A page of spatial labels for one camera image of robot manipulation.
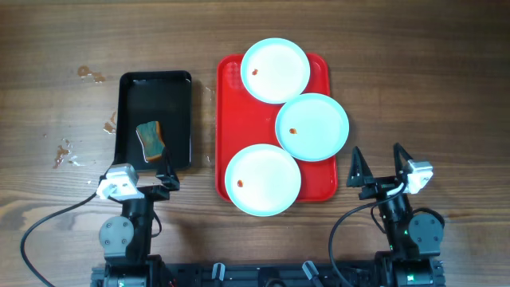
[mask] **black cable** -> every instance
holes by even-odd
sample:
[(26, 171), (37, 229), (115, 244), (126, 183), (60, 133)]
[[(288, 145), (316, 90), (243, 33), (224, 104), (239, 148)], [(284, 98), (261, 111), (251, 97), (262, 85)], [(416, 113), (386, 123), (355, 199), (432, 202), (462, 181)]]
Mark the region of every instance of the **black cable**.
[(161, 231), (163, 231), (163, 227), (161, 226), (161, 222), (159, 221), (159, 217), (155, 211), (154, 211), (154, 219), (156, 220), (156, 222), (159, 225), (159, 232), (157, 234), (151, 235), (152, 238), (157, 237), (161, 233)]
[(413, 210), (413, 214), (417, 214), (418, 212), (425, 212), (433, 215), (439, 221), (439, 223), (441, 223), (443, 228), (445, 228), (445, 219), (437, 211), (431, 210), (430, 208), (426, 207), (420, 207)]
[(345, 220), (345, 218), (351, 216), (352, 214), (354, 214), (360, 210), (363, 210), (365, 208), (372, 207), (372, 206), (378, 206), (385, 202), (389, 202), (390, 200), (396, 199), (399, 195), (401, 195), (404, 192), (406, 187), (407, 187), (407, 183), (404, 183), (402, 188), (400, 189), (400, 191), (398, 191), (395, 195), (392, 195), (389, 198), (381, 200), (379, 202), (371, 202), (371, 203), (367, 203), (365, 205), (356, 207), (355, 209), (342, 215), (342, 217), (333, 226), (333, 229), (331, 230), (331, 233), (329, 234), (329, 242), (328, 242), (329, 260), (331, 261), (331, 263), (333, 265), (333, 271), (335, 271), (335, 274), (340, 278), (340, 280), (342, 280), (343, 283), (345, 283), (345, 285), (347, 287), (353, 287), (353, 286), (351, 285), (351, 283), (349, 283), (347, 281), (347, 279), (345, 279), (345, 277), (342, 275), (340, 270), (338, 270), (338, 267), (336, 266), (336, 263), (335, 263), (335, 255), (333, 255), (333, 238), (335, 237), (336, 229), (342, 223), (342, 221)]
[(372, 217), (372, 220), (374, 220), (375, 222), (375, 225), (379, 228), (379, 230), (381, 230), (381, 232), (383, 232), (384, 234), (386, 234), (386, 231), (384, 230), (384, 227), (382, 227), (379, 222), (377, 221), (377, 219), (375, 219), (375, 216), (374, 216), (374, 208), (376, 208), (377, 205), (374, 205), (371, 209), (370, 209), (370, 216)]
[(29, 234), (34, 230), (36, 229), (38, 226), (40, 226), (42, 223), (46, 222), (47, 220), (51, 219), (51, 218), (54, 218), (55, 216), (58, 216), (60, 214), (63, 214), (63, 213), (66, 213), (70, 210), (73, 210), (77, 207), (80, 207), (82, 205), (84, 205), (85, 203), (91, 201), (94, 197), (96, 197), (96, 192), (94, 192), (94, 194), (90, 195), (87, 199), (85, 199), (84, 201), (82, 202), (79, 202), (73, 206), (70, 206), (70, 207), (67, 207), (63, 210), (59, 210), (55, 213), (52, 213), (48, 216), (45, 216), (44, 218), (41, 218), (38, 222), (35, 222), (26, 232), (25, 234), (23, 234), (23, 237), (22, 237), (22, 243), (20, 245), (20, 251), (22, 252), (22, 258), (23, 258), (23, 261), (25, 262), (25, 264), (29, 267), (30, 271), (32, 271), (32, 273), (37, 276), (37, 278), (39, 278), (39, 280), (42, 281), (42, 283), (44, 283), (46, 286), (48, 287), (55, 287), (53, 284), (49, 283), (48, 280), (46, 280), (46, 278), (44, 278), (36, 269), (35, 267), (33, 267), (32, 263), (30, 263), (30, 260), (29, 258), (26, 256), (26, 252), (25, 252), (25, 242), (26, 242), (26, 239), (29, 237)]

